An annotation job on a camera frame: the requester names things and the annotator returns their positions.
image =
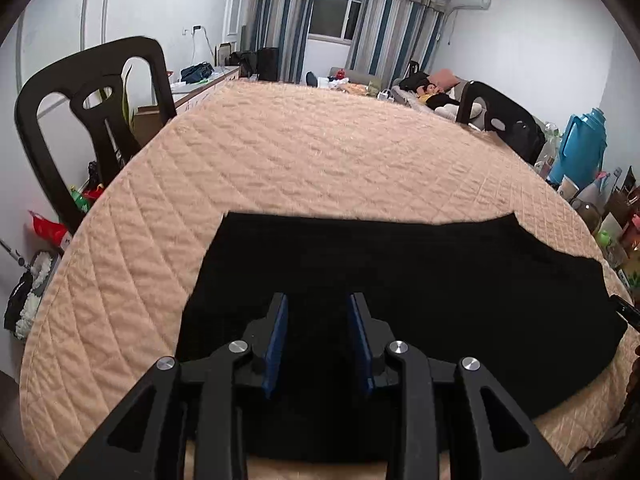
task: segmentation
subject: metal screw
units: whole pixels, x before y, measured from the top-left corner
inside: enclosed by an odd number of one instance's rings
[[[229,350],[231,350],[234,354],[241,354],[242,352],[246,352],[247,348],[249,348],[249,345],[241,339],[229,343]]]
[[[478,361],[478,359],[476,359],[475,357],[465,357],[464,359],[462,359],[462,365],[467,370],[475,372],[480,368],[480,361]]]
[[[156,361],[158,370],[171,370],[175,366],[175,359],[170,356],[161,357]]]
[[[389,350],[394,354],[404,354],[409,349],[409,345],[404,341],[392,341],[389,343]]]

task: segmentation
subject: beige tablecloth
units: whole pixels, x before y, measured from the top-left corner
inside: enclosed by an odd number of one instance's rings
[[[52,280],[20,377],[24,433],[52,475],[149,366],[174,352],[202,257],[230,210],[421,222],[515,211],[539,240],[604,264],[576,213],[494,134],[339,92],[230,84],[124,168]],[[606,264],[604,277],[610,293],[626,296]],[[536,421],[565,461],[614,422],[637,343],[628,330],[590,386]],[[252,461],[249,471],[383,478],[385,467]]]

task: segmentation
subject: black wooden chair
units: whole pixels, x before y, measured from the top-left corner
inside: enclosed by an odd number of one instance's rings
[[[307,86],[318,88],[318,78],[316,77],[316,74],[314,74],[313,72],[307,72],[305,79]]]
[[[108,186],[120,171],[113,143],[126,162],[140,150],[122,112],[122,70],[132,57],[141,57],[149,63],[160,118],[166,124],[176,115],[174,99],[162,48],[151,38],[125,38],[72,54],[33,75],[18,95],[15,125],[24,151],[53,209],[72,233],[78,229],[84,213],[71,198],[49,153],[38,124],[38,106],[52,92],[69,99],[71,111],[89,131],[102,183]],[[107,99],[95,107],[84,108],[89,95],[103,88],[111,89]]]
[[[535,164],[545,145],[544,134],[529,112],[495,88],[479,81],[468,82],[462,91],[456,122],[469,123],[471,105],[478,98],[486,105],[484,129],[497,132],[525,162]],[[497,126],[494,120],[500,121],[504,128]]]

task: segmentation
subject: green bottle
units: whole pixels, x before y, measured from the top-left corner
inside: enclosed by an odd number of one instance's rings
[[[71,198],[74,199],[74,202],[78,206],[78,209],[83,213],[88,213],[91,206],[89,205],[87,200],[84,198],[84,196],[82,196],[78,192],[75,186],[71,186],[69,188],[69,191],[71,192]]]

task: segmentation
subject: person lying down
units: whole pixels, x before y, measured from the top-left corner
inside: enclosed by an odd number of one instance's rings
[[[418,101],[428,106],[440,117],[448,119],[449,121],[456,121],[460,101],[452,99],[440,86],[432,83],[425,86],[418,86],[416,93],[418,94]],[[478,117],[481,112],[482,105],[480,103],[473,103],[471,106],[471,118]]]

